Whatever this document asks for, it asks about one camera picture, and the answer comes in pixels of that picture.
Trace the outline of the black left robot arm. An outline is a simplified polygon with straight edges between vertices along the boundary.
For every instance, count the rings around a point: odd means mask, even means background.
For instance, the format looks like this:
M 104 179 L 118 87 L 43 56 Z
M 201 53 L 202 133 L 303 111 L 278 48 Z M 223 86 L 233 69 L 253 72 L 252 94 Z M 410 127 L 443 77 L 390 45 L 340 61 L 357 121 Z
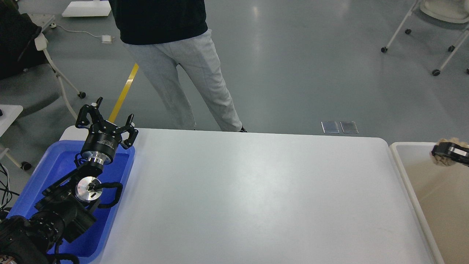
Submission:
M 64 241 L 74 242 L 96 222 L 96 209 L 111 209 L 122 196 L 124 184 L 102 182 L 99 176 L 111 164 L 118 147 L 133 146 L 139 131 L 130 114 L 124 126 L 105 120 L 99 112 L 102 97 L 81 107 L 75 126 L 88 135 L 74 162 L 76 168 L 42 191 L 30 218 L 13 215 L 1 221 L 2 264 L 80 263 L 71 253 L 60 253 Z

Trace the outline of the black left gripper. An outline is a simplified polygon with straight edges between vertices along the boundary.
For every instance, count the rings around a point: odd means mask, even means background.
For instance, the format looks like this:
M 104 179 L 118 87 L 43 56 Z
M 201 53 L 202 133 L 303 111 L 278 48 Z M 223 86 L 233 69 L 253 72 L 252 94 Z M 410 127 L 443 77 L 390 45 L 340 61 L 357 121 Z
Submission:
M 123 149 L 129 149 L 134 145 L 139 131 L 133 124 L 134 115 L 129 115 L 126 124 L 119 128 L 119 134 L 113 133 L 118 127 L 112 124 L 104 125 L 104 118 L 99 112 L 102 100 L 103 98 L 98 98 L 92 105 L 83 105 L 77 115 L 75 127 L 89 130 L 80 152 L 81 156 L 86 159 L 98 157 L 104 164 L 110 164 L 114 161 L 119 144 Z M 128 133 L 128 137 L 122 140 L 124 133 Z

